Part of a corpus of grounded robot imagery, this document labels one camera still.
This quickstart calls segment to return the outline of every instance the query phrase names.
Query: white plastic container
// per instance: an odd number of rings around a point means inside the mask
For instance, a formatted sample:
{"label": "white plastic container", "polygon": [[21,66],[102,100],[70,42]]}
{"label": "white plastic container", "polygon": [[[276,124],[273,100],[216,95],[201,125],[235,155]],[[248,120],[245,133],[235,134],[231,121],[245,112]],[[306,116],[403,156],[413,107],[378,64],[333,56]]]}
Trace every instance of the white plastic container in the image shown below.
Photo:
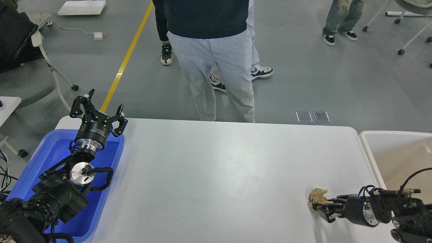
{"label": "white plastic container", "polygon": [[[359,136],[379,187],[398,190],[411,174],[432,167],[431,133],[364,131]],[[413,197],[432,203],[432,170],[419,173],[405,188],[421,189]]]}

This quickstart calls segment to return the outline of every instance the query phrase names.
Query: yellow stripe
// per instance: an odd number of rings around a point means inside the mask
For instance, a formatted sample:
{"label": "yellow stripe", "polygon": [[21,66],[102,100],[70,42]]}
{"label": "yellow stripe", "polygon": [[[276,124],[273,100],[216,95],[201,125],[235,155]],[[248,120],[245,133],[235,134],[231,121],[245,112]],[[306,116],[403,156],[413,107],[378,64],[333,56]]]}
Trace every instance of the yellow stripe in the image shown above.
{"label": "yellow stripe", "polygon": [[120,82],[121,76],[123,75],[124,69],[126,68],[127,63],[129,62],[129,58],[132,55],[132,52],[135,48],[135,45],[138,42],[138,39],[140,38],[141,32],[143,31],[144,25],[146,24],[146,21],[150,15],[150,12],[153,8],[153,2],[150,1],[149,8],[147,9],[146,14],[144,15],[143,20],[141,21],[140,26],[138,27],[137,32],[135,33],[135,37],[133,38],[133,41],[131,45],[129,46],[129,50],[126,53],[126,56],[123,59],[123,62],[121,63],[120,69],[117,72],[117,75],[114,78],[114,81],[112,82],[111,88],[108,91],[107,96],[105,97],[104,102],[102,103],[101,112],[106,112],[108,105],[111,101],[112,96],[114,95],[114,92],[117,88],[118,83]]}

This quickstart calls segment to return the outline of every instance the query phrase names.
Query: shoe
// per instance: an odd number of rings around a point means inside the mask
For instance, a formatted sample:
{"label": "shoe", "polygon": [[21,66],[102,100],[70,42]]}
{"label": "shoe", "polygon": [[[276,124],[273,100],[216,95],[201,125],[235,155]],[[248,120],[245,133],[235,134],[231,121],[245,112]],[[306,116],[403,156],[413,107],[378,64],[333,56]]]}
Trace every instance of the shoe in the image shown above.
{"label": "shoe", "polygon": [[171,65],[171,53],[172,47],[171,44],[162,44],[162,55],[161,55],[161,63],[165,66]]}
{"label": "shoe", "polygon": [[350,30],[348,32],[342,32],[348,39],[355,41],[357,40],[357,35],[354,33],[354,31]]}
{"label": "shoe", "polygon": [[212,79],[212,75],[210,75],[210,83],[212,83],[214,90],[219,90],[222,93],[226,93],[225,84],[223,82],[220,83],[214,82]]}
{"label": "shoe", "polygon": [[260,65],[255,65],[251,68],[252,80],[257,78],[266,78],[273,74],[273,68],[271,67],[261,67]]}
{"label": "shoe", "polygon": [[324,42],[327,45],[334,45],[334,36],[333,35],[323,35],[324,36]]}

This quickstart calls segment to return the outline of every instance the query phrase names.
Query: crumpled paper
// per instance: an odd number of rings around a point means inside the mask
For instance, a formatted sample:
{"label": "crumpled paper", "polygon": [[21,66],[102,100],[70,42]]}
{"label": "crumpled paper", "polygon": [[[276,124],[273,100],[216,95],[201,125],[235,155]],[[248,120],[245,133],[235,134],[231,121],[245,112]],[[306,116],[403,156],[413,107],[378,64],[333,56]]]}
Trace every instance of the crumpled paper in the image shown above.
{"label": "crumpled paper", "polygon": [[327,193],[327,190],[321,188],[315,188],[309,194],[309,207],[313,209],[312,204],[322,204],[328,205],[333,203],[332,201],[327,201],[327,198],[324,197],[324,194]]}

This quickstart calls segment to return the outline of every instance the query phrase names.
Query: blue bin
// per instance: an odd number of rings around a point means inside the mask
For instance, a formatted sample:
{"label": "blue bin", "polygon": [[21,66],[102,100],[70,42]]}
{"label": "blue bin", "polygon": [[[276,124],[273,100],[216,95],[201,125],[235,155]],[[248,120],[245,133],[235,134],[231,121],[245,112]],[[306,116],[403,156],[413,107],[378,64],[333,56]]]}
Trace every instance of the blue bin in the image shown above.
{"label": "blue bin", "polygon": [[[40,182],[39,175],[70,155],[69,143],[75,139],[77,132],[77,130],[58,129],[45,135],[7,199],[22,198],[25,201],[30,199],[35,194],[32,191],[33,186]],[[91,164],[95,168],[111,167],[114,170],[115,177],[115,170],[123,151],[123,145],[123,135],[114,137],[110,134],[105,149],[96,152],[96,158]],[[96,174],[93,186],[102,186],[105,181],[106,173]],[[85,241],[98,224],[109,189],[110,187],[101,192],[88,192],[86,197],[90,201],[89,204],[66,224],[59,221],[59,224],[55,227],[55,232],[70,234],[74,239],[74,243]],[[66,243],[67,241],[57,240],[57,242]]]}

